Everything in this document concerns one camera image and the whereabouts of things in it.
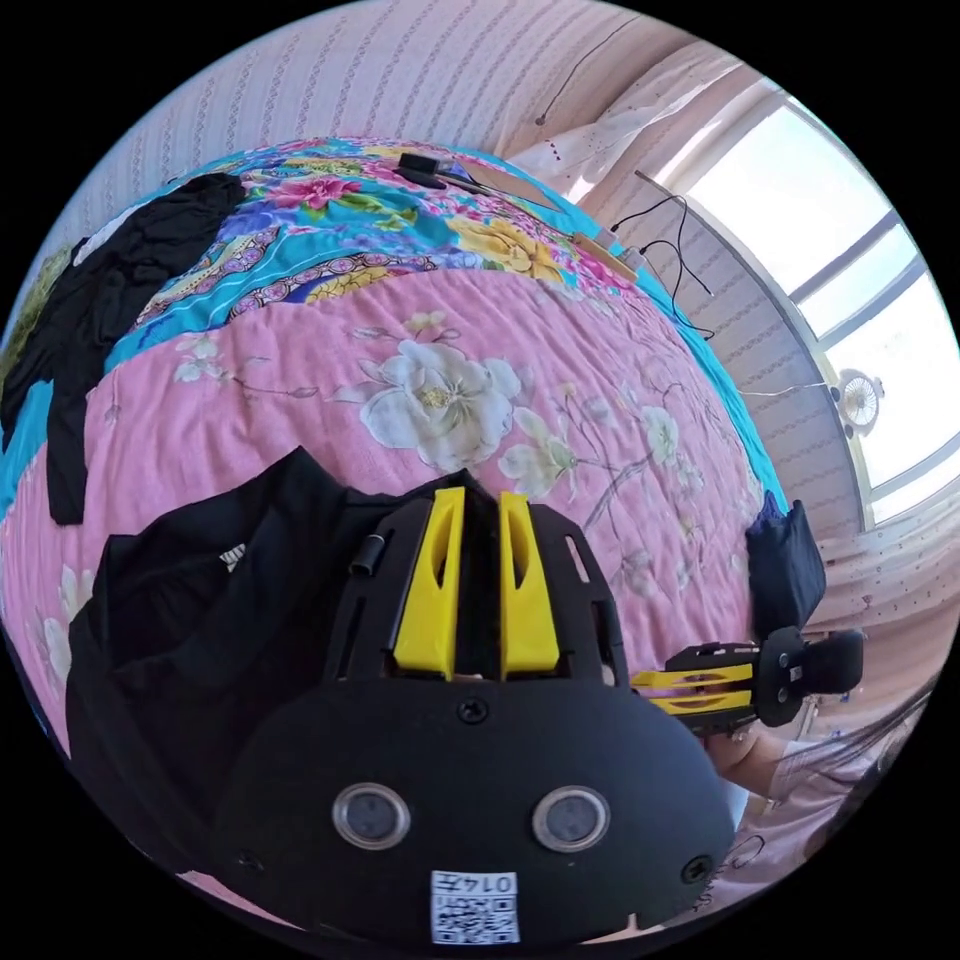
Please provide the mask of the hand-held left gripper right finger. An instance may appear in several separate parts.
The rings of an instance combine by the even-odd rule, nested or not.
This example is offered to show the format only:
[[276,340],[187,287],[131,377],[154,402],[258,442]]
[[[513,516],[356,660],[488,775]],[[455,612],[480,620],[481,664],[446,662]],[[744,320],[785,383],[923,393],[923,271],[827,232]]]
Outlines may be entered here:
[[530,504],[504,492],[498,508],[500,676],[550,674],[560,650]]

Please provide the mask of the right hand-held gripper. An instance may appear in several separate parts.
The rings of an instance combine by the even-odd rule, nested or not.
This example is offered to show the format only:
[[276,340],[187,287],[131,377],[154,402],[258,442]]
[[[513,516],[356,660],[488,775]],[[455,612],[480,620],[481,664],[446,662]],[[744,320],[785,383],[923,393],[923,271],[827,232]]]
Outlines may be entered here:
[[790,723],[806,694],[802,659],[806,642],[799,628],[773,631],[760,643],[691,647],[671,658],[665,671],[636,673],[633,688],[665,688],[648,702],[704,738],[760,722]]

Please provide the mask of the person's right hand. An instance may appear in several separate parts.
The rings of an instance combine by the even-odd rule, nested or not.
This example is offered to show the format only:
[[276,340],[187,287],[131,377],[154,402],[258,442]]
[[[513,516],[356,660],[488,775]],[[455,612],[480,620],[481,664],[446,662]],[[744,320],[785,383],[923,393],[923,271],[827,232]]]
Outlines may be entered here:
[[771,784],[786,752],[787,742],[759,725],[703,741],[717,773],[725,780],[764,799],[771,799]]

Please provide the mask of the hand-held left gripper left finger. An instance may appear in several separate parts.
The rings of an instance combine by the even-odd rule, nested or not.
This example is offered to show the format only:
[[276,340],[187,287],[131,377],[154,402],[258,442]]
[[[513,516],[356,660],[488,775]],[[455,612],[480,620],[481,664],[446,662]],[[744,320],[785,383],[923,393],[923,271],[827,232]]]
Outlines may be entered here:
[[402,671],[455,672],[465,489],[434,494],[404,601],[394,660]]

